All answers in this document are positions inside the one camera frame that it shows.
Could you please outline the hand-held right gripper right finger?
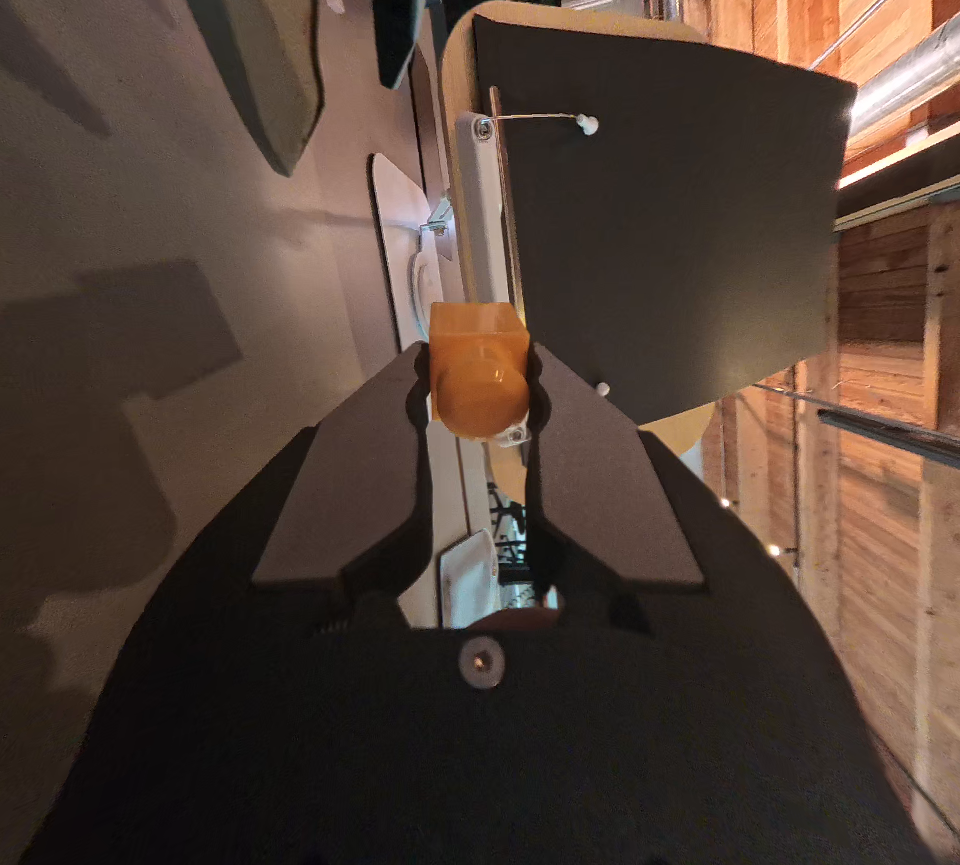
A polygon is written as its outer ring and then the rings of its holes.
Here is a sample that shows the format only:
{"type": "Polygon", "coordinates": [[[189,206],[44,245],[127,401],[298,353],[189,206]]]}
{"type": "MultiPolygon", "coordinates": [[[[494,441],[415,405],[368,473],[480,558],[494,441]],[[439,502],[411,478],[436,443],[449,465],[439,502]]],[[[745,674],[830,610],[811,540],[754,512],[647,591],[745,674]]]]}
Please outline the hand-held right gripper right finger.
{"type": "Polygon", "coordinates": [[[527,562],[534,584],[693,593],[706,577],[640,428],[545,346],[530,350],[527,562]]]}

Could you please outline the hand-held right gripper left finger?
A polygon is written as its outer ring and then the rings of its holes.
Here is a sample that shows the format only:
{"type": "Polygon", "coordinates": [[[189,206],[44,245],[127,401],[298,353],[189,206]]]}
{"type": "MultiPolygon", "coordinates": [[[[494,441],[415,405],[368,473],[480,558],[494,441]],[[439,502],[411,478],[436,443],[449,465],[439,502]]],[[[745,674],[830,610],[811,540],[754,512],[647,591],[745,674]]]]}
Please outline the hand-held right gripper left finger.
{"type": "Polygon", "coordinates": [[[418,342],[318,425],[252,582],[403,595],[433,557],[429,348],[418,342]]]}

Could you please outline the yellow toy block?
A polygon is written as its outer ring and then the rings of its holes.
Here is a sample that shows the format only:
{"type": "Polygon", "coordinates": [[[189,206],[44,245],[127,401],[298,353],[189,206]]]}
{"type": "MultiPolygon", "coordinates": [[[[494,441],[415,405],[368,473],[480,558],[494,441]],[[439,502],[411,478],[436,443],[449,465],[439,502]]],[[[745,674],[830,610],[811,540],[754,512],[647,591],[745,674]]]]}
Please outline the yellow toy block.
{"type": "Polygon", "coordinates": [[[480,442],[521,426],[530,409],[530,345],[530,333],[510,303],[433,303],[433,419],[458,438],[480,442]]]}

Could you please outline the black board book stand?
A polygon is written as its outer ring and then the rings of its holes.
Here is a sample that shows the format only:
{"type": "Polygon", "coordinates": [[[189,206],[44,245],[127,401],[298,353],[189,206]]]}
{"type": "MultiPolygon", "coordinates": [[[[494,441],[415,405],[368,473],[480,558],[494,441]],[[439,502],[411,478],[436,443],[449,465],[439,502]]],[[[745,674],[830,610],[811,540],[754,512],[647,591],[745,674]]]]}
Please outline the black board book stand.
{"type": "MultiPolygon", "coordinates": [[[[639,428],[671,428],[821,351],[835,186],[855,88],[743,52],[549,28],[481,7],[466,26],[474,110],[450,108],[467,304],[507,303],[639,428]]],[[[399,259],[429,340],[425,250],[399,259]]],[[[529,381],[529,360],[527,381],[529,381]]],[[[485,440],[491,446],[522,425],[485,440]]]]}

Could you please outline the silver ventilation duct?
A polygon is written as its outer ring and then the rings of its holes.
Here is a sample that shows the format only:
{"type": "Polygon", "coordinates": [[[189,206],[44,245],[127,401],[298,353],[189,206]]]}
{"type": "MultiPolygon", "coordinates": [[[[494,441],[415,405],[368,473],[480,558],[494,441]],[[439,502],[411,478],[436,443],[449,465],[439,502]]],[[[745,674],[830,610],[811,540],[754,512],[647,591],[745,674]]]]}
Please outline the silver ventilation duct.
{"type": "Polygon", "coordinates": [[[850,112],[849,139],[930,102],[959,81],[959,14],[861,85],[850,112]]]}

